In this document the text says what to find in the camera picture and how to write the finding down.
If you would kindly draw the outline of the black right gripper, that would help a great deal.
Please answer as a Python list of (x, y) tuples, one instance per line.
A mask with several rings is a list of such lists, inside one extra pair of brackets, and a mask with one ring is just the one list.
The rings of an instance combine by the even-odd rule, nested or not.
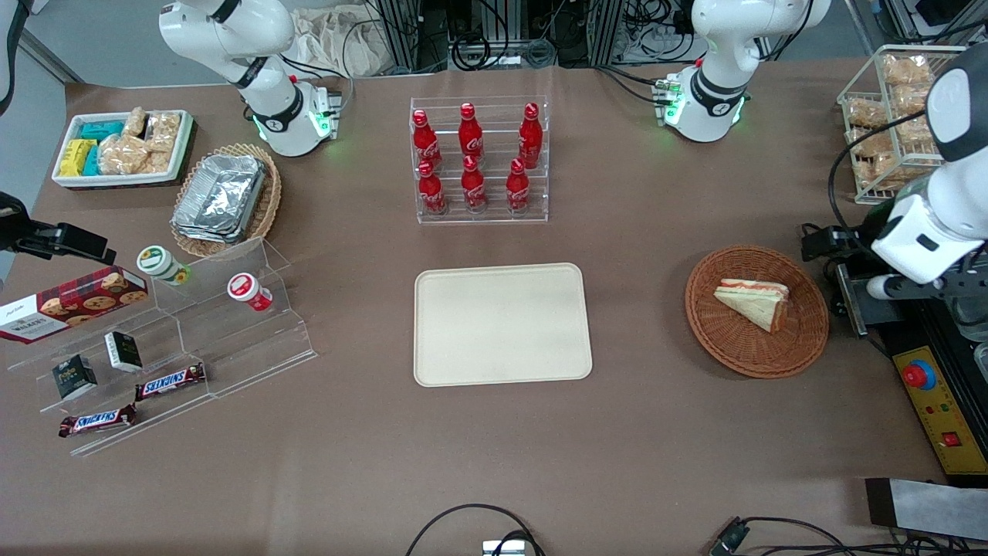
[(55, 229), (34, 229), (27, 208), (18, 198), (1, 192), (1, 250), (32, 256), (76, 256), (113, 265), (117, 251), (108, 239), (71, 224)]

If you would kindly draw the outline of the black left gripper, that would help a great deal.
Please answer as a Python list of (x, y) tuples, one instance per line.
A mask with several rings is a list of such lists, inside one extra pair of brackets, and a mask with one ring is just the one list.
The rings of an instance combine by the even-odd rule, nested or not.
[(885, 263), (874, 251), (874, 242), (885, 231), (894, 203), (873, 205), (860, 225), (851, 233), (842, 226), (826, 226), (824, 232), (809, 232), (801, 236), (800, 255), (804, 263), (825, 257), (828, 260), (851, 263)]

